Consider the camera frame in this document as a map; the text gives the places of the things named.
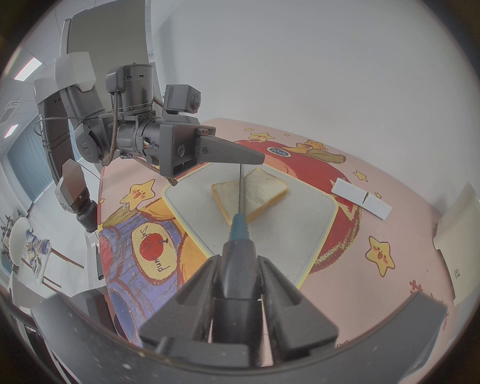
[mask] screw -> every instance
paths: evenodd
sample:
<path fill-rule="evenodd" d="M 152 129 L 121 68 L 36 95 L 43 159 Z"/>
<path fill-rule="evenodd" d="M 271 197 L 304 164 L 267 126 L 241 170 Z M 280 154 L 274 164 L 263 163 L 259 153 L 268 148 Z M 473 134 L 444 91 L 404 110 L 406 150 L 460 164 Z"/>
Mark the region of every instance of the screw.
<path fill-rule="evenodd" d="M 177 154 L 182 157 L 185 154 L 185 146 L 182 144 L 177 150 Z"/>

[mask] red hashtag symbol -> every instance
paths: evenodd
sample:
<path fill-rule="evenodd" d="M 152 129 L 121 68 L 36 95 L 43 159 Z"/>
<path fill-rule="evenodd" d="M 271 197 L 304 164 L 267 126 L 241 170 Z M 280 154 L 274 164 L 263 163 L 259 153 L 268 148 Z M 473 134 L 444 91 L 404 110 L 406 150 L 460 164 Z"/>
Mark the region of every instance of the red hashtag symbol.
<path fill-rule="evenodd" d="M 410 290 L 410 295 L 415 291 L 423 292 L 423 289 L 421 288 L 421 284 L 417 285 L 417 282 L 415 280 L 410 281 L 410 285 L 412 286 L 412 289 Z"/>
<path fill-rule="evenodd" d="M 444 325 L 442 326 L 442 331 L 444 331 L 447 328 L 447 317 L 448 317 L 448 312 L 445 315 L 445 320 L 444 320 Z"/>

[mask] cartoon star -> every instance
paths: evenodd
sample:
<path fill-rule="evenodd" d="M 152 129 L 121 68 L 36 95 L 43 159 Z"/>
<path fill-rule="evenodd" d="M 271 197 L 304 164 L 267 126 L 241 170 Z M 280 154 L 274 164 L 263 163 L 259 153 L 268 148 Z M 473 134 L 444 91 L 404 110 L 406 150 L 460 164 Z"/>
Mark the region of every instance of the cartoon star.
<path fill-rule="evenodd" d="M 284 147 L 283 149 L 286 149 L 290 152 L 302 153 L 302 154 L 306 155 L 310 148 L 307 145 L 305 145 L 304 143 L 297 143 L 296 147 Z"/>
<path fill-rule="evenodd" d="M 253 141 L 253 140 L 258 140 L 261 142 L 266 142 L 268 139 L 275 139 L 275 137 L 270 136 L 267 132 L 263 133 L 252 133 L 248 140 Z"/>
<path fill-rule="evenodd" d="M 370 241 L 370 249 L 365 254 L 365 257 L 377 264 L 380 276 L 384 277 L 388 268 L 395 269 L 395 263 L 392 256 L 390 256 L 390 244 L 379 242 L 372 236 L 368 240 Z"/>
<path fill-rule="evenodd" d="M 307 140 L 305 145 L 309 145 L 310 147 L 312 147 L 312 149 L 324 149 L 325 151 L 328 151 L 328 149 L 324 147 L 323 143 L 319 141 Z"/>
<path fill-rule="evenodd" d="M 143 200 L 155 197 L 155 192 L 152 190 L 154 179 L 151 179 L 143 184 L 134 184 L 130 187 L 130 193 L 120 200 L 121 203 L 127 203 L 128 209 L 133 211 L 138 204 Z"/>
<path fill-rule="evenodd" d="M 359 178 L 359 180 L 364 180 L 364 181 L 368 182 L 368 180 L 367 180 L 367 175 L 364 175 L 363 173 L 358 172 L 358 171 L 357 171 L 357 172 L 353 172 L 353 174 L 354 174 L 355 176 L 357 176 L 357 177 Z"/>

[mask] ceiling light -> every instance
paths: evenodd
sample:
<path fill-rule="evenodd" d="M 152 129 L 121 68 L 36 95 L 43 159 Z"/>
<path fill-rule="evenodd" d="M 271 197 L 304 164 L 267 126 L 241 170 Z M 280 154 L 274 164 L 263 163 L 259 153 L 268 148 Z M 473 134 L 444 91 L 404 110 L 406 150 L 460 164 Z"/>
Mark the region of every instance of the ceiling light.
<path fill-rule="evenodd" d="M 18 127 L 18 124 L 12 125 L 12 126 L 10 127 L 10 129 L 8 130 L 7 134 L 5 135 L 4 139 L 6 139 L 7 137 L 9 137 L 9 136 L 13 133 L 13 131 L 15 130 L 15 128 L 17 128 L 17 127 Z"/>
<path fill-rule="evenodd" d="M 25 81 L 28 76 L 30 76 L 34 70 L 36 70 L 40 65 L 42 65 L 41 62 L 39 62 L 37 59 L 33 58 L 31 59 L 23 68 L 20 72 L 18 72 L 18 75 L 15 76 L 15 80 L 20 80 L 20 81 Z"/>

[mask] ceiling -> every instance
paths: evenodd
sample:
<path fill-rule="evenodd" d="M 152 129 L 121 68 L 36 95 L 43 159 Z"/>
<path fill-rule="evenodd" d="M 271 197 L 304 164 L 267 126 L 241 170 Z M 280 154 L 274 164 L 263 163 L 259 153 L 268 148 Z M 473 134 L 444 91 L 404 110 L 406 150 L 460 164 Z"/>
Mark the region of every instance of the ceiling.
<path fill-rule="evenodd" d="M 22 101 L 21 105 L 15 111 L 15 114 L 13 114 L 6 123 L 0 124 L 0 157 L 6 154 L 18 135 L 38 113 L 34 101 L 33 81 L 36 74 L 43 67 L 59 57 L 63 21 L 84 10 L 98 7 L 111 1 L 115 0 L 63 0 L 44 16 L 44 19 L 21 43 L 14 55 L 15 57 L 12 58 L 7 65 L 2 83 L 0 84 L 0 114 L 10 101 Z M 148 57 L 150 61 L 153 61 L 150 4 L 151 0 L 145 0 L 145 37 Z M 17 73 L 32 57 L 39 60 L 42 65 L 24 82 L 14 80 Z M 18 127 L 14 133 L 4 139 L 7 130 L 15 124 L 18 124 Z"/>

